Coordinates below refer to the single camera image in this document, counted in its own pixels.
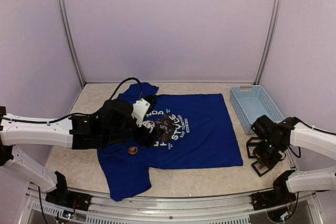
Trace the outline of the black display box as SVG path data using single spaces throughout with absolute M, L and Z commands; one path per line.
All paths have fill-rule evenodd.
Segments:
M 256 172 L 256 174 L 259 177 L 263 177 L 264 175 L 266 175 L 269 171 L 272 170 L 271 167 L 267 166 L 266 164 L 264 164 L 261 161 L 255 161 L 251 164 L 252 169 Z
M 259 145 L 260 142 L 261 142 L 261 139 L 255 136 L 251 137 L 246 142 L 246 151 L 247 151 L 248 158 L 250 159 L 255 158 L 253 151 Z

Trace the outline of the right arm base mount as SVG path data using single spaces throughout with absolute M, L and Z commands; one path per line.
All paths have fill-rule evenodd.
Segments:
M 284 205 L 297 200 L 295 193 L 290 193 L 286 181 L 295 170 L 287 170 L 275 179 L 271 190 L 251 195 L 254 210 L 262 210 Z

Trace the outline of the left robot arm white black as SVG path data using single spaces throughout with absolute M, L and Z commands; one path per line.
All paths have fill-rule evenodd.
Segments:
M 45 169 L 20 148 L 20 144 L 52 145 L 72 150 L 104 149 L 134 140 L 150 148 L 162 132 L 145 124 L 157 99 L 149 95 L 131 104 L 106 100 L 93 114 L 72 113 L 59 119 L 21 118 L 1 107 L 1 166 L 22 175 L 66 206 L 73 201 L 65 176 Z

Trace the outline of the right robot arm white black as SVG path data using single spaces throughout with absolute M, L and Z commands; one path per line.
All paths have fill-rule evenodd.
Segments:
M 260 139 L 253 150 L 257 162 L 273 169 L 282 159 L 281 153 L 292 146 L 305 148 L 335 160 L 335 133 L 308 125 L 297 117 L 273 122 L 262 115 L 251 126 Z M 335 190 L 335 166 L 305 172 L 287 170 L 273 183 L 266 198 L 273 205 L 301 191 Z

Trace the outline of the round brooch badge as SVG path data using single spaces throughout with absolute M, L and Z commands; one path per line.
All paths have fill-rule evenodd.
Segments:
M 128 154 L 129 155 L 136 155 L 138 153 L 139 149 L 136 146 L 131 146 L 128 148 Z

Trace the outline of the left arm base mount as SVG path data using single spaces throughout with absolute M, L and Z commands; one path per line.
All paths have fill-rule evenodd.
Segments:
M 55 205 L 72 208 L 73 210 L 88 211 L 91 195 L 68 189 L 65 176 L 56 171 L 56 188 L 46 193 L 46 201 Z

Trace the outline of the blue printed t-shirt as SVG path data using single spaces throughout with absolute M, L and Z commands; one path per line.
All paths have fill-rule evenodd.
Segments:
M 114 201 L 151 188 L 150 168 L 203 169 L 242 166 L 237 138 L 222 94 L 159 94 L 149 83 L 132 84 L 119 99 L 134 103 L 153 95 L 157 105 L 145 124 L 162 130 L 150 148 L 129 140 L 98 150 L 98 161 Z M 136 155 L 128 148 L 136 146 Z

